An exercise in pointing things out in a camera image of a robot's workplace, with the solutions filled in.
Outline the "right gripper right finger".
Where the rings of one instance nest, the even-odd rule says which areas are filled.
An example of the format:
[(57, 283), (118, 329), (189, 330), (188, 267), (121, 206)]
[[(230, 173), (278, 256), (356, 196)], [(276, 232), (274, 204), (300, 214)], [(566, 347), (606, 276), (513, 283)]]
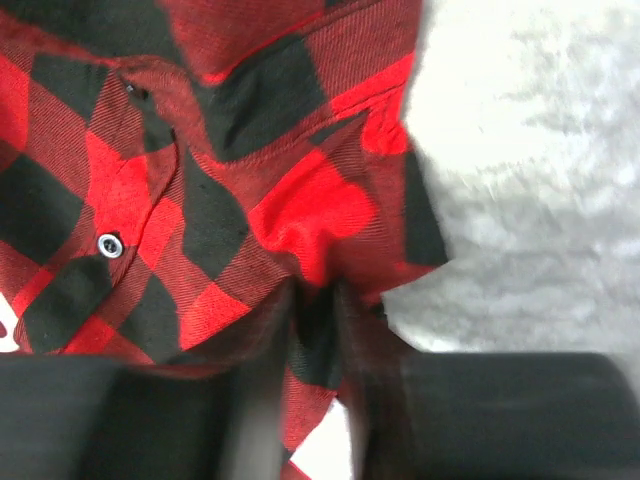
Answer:
[(607, 356), (432, 353), (339, 283), (334, 312), (359, 479), (635, 479), (639, 397)]

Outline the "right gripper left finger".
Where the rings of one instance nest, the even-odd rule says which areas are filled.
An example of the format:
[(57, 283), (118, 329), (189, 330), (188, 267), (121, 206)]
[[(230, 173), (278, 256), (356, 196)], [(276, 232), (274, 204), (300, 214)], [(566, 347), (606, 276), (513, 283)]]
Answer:
[(5, 479), (276, 479), (294, 289), (162, 365), (1, 359)]

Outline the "red black plaid shirt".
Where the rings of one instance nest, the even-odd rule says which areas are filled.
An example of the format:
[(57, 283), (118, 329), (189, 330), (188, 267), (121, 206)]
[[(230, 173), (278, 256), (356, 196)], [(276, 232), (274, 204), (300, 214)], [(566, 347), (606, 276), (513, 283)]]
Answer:
[(281, 477), (373, 315), (447, 260), (401, 121), (419, 1), (5, 1), (1, 291), (21, 354), (244, 360), (294, 309)]

